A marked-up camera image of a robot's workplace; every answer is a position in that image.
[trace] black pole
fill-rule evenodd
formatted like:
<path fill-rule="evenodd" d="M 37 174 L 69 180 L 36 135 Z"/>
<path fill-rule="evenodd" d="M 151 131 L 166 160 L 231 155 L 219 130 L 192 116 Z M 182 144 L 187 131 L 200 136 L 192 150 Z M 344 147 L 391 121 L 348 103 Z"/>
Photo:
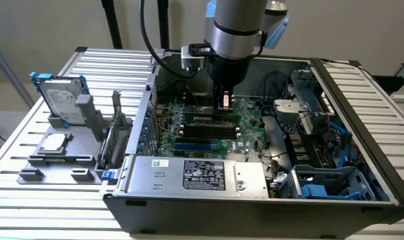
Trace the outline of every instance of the black pole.
<path fill-rule="evenodd" d="M 120 33 L 120 27 L 118 25 L 114 0 L 102 0 L 102 4 L 106 12 L 108 30 L 111 35 L 111 41 L 114 42 L 114 48 L 123 49 L 122 33 Z"/>
<path fill-rule="evenodd" d="M 158 0 L 160 48 L 167 50 L 170 50 L 168 2 L 170 0 Z"/>

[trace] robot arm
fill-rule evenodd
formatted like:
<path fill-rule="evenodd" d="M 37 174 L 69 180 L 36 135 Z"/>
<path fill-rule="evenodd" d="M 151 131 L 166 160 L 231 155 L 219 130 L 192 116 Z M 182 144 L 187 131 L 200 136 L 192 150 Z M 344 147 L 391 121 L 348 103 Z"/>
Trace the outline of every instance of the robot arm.
<path fill-rule="evenodd" d="M 206 43 L 182 48 L 182 67 L 187 70 L 207 66 L 214 81 L 214 111 L 232 110 L 234 87 L 247 76 L 255 45 L 275 48 L 286 29 L 286 0 L 211 1 L 207 12 Z"/>

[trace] green circuit board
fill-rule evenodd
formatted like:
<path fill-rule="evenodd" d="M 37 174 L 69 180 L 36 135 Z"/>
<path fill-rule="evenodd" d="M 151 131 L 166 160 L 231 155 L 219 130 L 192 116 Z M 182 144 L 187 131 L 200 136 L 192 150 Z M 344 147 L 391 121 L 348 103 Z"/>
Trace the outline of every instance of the green circuit board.
<path fill-rule="evenodd" d="M 186 118 L 186 113 L 203 113 L 212 111 L 210 107 L 186 105 L 184 103 L 170 103 L 166 106 L 166 114 L 158 118 L 159 124 L 159 147 L 158 156 L 160 157 L 186 157 L 186 158 L 210 158 L 227 159 L 228 154 L 242 154 L 248 162 L 259 162 L 259 152 L 255 148 L 266 143 L 266 131 L 260 126 L 262 114 L 260 108 L 255 106 L 255 100 L 238 98 L 232 106 L 232 114 L 240 116 L 239 123 L 231 122 L 206 122 L 194 121 Z M 180 150 L 183 156 L 175 155 L 176 137 L 180 137 L 180 125 L 210 126 L 210 127 L 239 127 L 240 136 L 236 139 L 211 139 L 211 150 Z"/>

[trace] blue pcie slot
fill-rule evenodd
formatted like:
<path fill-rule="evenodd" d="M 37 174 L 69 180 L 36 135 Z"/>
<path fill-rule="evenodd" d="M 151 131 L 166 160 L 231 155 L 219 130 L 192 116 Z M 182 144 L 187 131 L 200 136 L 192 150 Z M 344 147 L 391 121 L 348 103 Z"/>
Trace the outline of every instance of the blue pcie slot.
<path fill-rule="evenodd" d="M 176 144 L 174 146 L 175 149 L 182 149 L 182 150 L 212 150 L 211 144 Z"/>

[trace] hard disk label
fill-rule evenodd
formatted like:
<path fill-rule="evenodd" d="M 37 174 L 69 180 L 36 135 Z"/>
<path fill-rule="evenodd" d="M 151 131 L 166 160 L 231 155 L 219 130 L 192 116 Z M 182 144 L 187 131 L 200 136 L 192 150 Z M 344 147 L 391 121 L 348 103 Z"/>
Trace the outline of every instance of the hard disk label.
<path fill-rule="evenodd" d="M 47 93 L 59 117 L 69 124 L 85 124 L 73 94 L 69 91 L 57 89 L 48 89 Z"/>
<path fill-rule="evenodd" d="M 186 160 L 183 187 L 190 190 L 226 191 L 224 162 Z"/>

